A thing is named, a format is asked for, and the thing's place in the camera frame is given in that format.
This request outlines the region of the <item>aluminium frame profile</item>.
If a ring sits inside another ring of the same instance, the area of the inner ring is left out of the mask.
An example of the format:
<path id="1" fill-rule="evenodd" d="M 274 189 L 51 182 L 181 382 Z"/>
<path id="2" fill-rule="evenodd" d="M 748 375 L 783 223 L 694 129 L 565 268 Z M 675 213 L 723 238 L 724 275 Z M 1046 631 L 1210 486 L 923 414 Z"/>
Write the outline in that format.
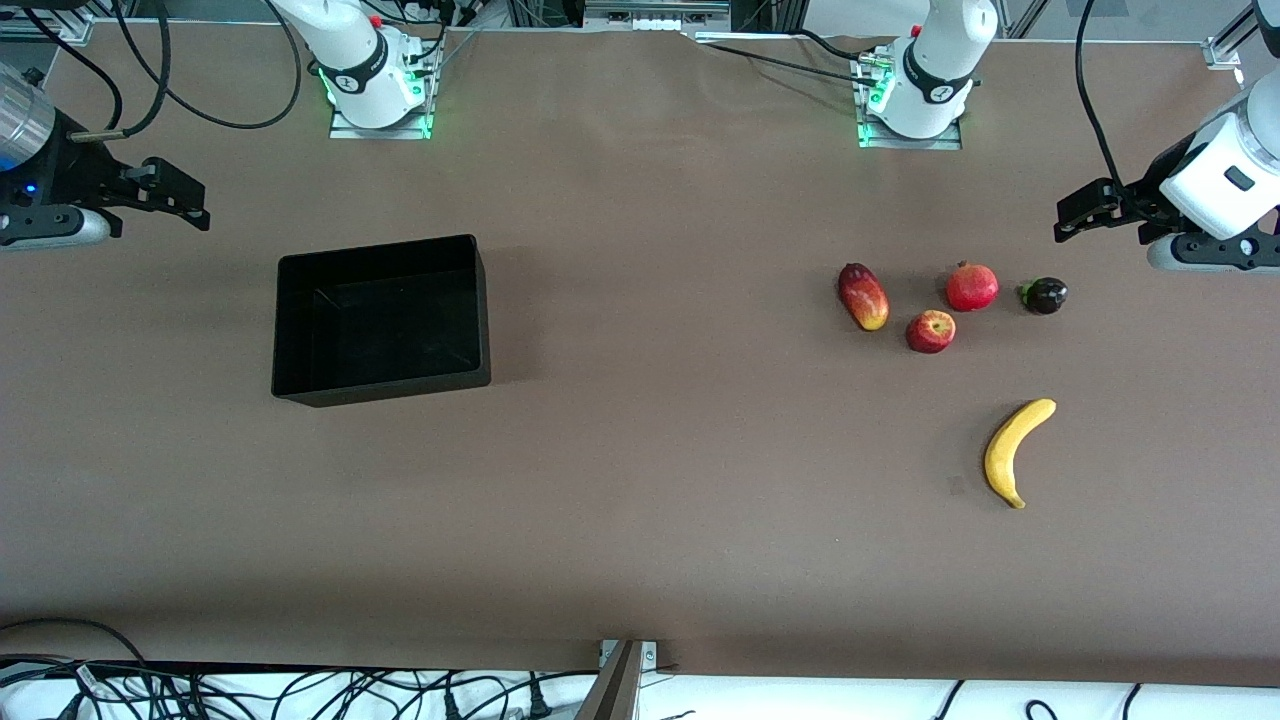
<path id="1" fill-rule="evenodd" d="M 1222 29 L 1201 44 L 1210 69 L 1240 65 L 1239 50 L 1254 36 L 1262 40 L 1271 58 L 1280 60 L 1280 0 L 1251 0 Z"/>
<path id="2" fill-rule="evenodd" d="M 93 24 L 100 17 L 92 4 L 76 9 L 37 8 L 31 12 L 38 19 L 38 24 L 49 33 L 74 47 L 83 47 L 88 42 Z M 32 22 L 19 6 L 0 4 L 0 42 L 51 44 L 52 41 L 40 29 L 38 24 Z"/>

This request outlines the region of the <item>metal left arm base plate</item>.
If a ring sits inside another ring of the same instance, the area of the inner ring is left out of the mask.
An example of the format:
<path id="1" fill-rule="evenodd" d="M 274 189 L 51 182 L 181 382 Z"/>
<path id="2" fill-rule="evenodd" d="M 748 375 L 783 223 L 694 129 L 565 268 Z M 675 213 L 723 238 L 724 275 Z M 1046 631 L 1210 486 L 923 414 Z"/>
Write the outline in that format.
<path id="1" fill-rule="evenodd" d="M 881 97 L 886 90 L 892 88 L 893 83 L 890 46 L 887 44 L 877 45 L 870 51 L 860 53 L 856 60 L 850 61 L 850 70 L 855 78 L 873 79 L 876 82 L 874 87 L 863 85 L 854 85 L 852 87 L 858 143 L 860 147 L 922 151 L 957 151 L 963 147 L 963 133 L 957 117 L 951 119 L 941 135 L 932 138 L 910 138 L 892 131 L 881 117 L 870 111 L 873 97 Z"/>

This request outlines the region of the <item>white power strip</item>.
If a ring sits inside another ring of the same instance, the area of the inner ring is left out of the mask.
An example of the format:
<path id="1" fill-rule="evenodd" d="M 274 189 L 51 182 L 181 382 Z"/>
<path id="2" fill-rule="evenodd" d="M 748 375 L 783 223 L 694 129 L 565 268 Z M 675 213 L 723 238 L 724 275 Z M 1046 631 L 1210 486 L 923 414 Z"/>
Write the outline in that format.
<path id="1" fill-rule="evenodd" d="M 731 32 L 730 0 L 581 0 L 582 27 L 593 31 Z"/>

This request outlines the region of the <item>red yellow mango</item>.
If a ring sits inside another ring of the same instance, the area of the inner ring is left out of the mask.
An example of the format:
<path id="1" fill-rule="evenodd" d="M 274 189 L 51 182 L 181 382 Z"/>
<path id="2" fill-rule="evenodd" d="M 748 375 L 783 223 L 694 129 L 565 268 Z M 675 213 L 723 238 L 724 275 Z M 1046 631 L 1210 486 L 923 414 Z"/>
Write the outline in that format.
<path id="1" fill-rule="evenodd" d="M 890 319 L 890 301 L 876 273 L 849 263 L 837 278 L 838 299 L 855 323 L 865 332 L 879 331 Z"/>

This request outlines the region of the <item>small metal bracket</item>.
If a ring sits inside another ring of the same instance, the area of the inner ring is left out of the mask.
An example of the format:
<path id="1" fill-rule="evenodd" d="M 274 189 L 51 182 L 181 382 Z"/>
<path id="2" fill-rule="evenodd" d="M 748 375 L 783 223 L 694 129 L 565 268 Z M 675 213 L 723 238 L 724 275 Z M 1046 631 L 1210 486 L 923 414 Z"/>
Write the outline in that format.
<path id="1" fill-rule="evenodd" d="M 598 667 L 603 669 L 608 662 L 614 650 L 620 647 L 621 641 L 617 639 L 604 639 L 599 646 L 598 655 Z M 654 641 L 641 641 L 640 642 L 643 660 L 640 667 L 643 673 L 655 673 L 659 667 L 659 653 L 658 646 Z"/>

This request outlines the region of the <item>red pomegranate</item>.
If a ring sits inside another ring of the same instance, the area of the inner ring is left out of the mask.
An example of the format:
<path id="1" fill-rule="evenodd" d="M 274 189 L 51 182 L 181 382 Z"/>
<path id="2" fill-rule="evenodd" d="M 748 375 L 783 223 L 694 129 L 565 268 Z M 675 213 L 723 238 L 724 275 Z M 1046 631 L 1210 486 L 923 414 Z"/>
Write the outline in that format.
<path id="1" fill-rule="evenodd" d="M 996 273 L 987 265 L 961 261 L 945 284 L 948 306 L 957 313 L 973 313 L 988 307 L 1000 292 Z"/>

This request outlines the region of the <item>grey metal beam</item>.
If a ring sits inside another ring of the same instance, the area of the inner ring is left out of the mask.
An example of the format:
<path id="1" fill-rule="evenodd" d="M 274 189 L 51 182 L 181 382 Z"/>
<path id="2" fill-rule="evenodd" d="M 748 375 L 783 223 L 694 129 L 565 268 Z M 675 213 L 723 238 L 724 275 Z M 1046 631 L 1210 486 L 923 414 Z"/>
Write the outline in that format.
<path id="1" fill-rule="evenodd" d="M 573 720 L 636 720 L 644 674 L 640 642 L 621 641 L 609 662 L 598 673 Z"/>

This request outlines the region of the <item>yellow banana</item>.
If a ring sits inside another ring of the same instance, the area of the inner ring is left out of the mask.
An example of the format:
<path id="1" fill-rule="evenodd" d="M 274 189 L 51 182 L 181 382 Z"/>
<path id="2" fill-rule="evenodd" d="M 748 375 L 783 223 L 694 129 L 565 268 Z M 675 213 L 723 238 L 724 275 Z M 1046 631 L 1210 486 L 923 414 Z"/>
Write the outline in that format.
<path id="1" fill-rule="evenodd" d="M 1015 460 L 1023 441 L 1043 425 L 1057 410 L 1052 398 L 1034 398 L 1011 413 L 986 446 L 983 471 L 987 486 L 1010 509 L 1024 509 L 1018 492 Z"/>

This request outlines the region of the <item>red yellow apple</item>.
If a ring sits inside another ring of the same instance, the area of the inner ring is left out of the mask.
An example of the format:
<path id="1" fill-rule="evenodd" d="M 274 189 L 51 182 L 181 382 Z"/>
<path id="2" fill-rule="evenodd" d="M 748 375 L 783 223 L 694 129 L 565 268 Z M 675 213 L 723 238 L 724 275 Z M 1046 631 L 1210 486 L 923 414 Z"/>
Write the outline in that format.
<path id="1" fill-rule="evenodd" d="M 908 323 L 904 337 L 913 352 L 940 354 L 954 342 L 955 334 L 954 318 L 948 313 L 931 309 Z"/>

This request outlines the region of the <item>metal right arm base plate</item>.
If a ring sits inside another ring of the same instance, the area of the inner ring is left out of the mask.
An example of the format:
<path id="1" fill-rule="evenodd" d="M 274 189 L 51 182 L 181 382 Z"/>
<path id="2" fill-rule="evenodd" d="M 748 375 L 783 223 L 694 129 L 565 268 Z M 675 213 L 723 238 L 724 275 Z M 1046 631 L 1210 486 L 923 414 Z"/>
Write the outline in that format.
<path id="1" fill-rule="evenodd" d="M 361 67 L 320 68 L 333 105 L 332 138 L 426 140 L 431 137 L 442 49 L 392 27 L 378 31 L 381 46 Z"/>

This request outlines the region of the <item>black plastic box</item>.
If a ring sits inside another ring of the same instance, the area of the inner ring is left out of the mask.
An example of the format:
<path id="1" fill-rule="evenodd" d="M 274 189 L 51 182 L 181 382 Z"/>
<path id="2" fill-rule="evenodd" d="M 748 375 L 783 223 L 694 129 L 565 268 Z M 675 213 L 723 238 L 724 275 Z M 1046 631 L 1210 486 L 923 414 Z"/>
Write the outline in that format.
<path id="1" fill-rule="evenodd" d="M 471 234 L 279 260 L 276 398 L 334 407 L 490 380 L 486 274 Z"/>

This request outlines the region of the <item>dark purple eggplant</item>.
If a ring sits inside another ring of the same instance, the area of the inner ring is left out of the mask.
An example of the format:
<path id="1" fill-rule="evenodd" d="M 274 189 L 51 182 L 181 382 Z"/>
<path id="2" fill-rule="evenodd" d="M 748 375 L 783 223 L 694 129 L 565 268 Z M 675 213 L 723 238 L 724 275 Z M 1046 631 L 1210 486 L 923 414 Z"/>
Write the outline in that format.
<path id="1" fill-rule="evenodd" d="M 1056 277 L 1041 277 L 1018 287 L 1021 306 L 1036 315 L 1057 313 L 1068 295 L 1068 284 Z"/>

